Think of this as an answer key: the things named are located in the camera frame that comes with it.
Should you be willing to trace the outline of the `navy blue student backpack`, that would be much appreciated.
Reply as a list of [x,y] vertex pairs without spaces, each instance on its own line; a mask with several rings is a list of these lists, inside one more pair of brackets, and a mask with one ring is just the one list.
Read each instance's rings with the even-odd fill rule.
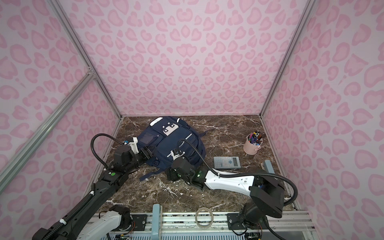
[[203,163],[206,156],[206,148],[202,137],[207,132],[199,133],[187,122],[176,117],[159,117],[138,136],[138,149],[149,147],[154,156],[147,161],[147,165],[158,170],[150,172],[142,177],[144,181],[153,175],[160,174],[170,168],[174,159],[172,152],[180,148],[181,153],[195,167]]

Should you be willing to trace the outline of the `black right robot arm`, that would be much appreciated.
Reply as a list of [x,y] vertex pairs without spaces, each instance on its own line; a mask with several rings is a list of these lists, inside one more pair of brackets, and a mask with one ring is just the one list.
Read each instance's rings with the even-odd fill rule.
[[215,170],[207,164],[196,167],[181,150],[182,144],[191,143],[181,139],[176,148],[171,150],[173,163],[169,175],[172,180],[183,180],[200,191],[225,190],[250,197],[237,219],[230,224],[232,231],[236,227],[245,231],[254,227],[268,227],[267,217],[280,219],[283,208],[298,197],[299,191],[294,182],[277,174],[266,171],[236,174]]

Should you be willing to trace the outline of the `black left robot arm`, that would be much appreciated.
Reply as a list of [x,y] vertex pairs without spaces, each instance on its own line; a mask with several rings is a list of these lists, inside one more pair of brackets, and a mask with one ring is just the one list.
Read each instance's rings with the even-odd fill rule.
[[121,142],[114,152],[114,159],[107,165],[90,192],[64,217],[50,228],[39,229],[33,240],[75,240],[96,211],[111,198],[129,179],[130,174],[154,156],[155,147],[139,149],[135,138]]

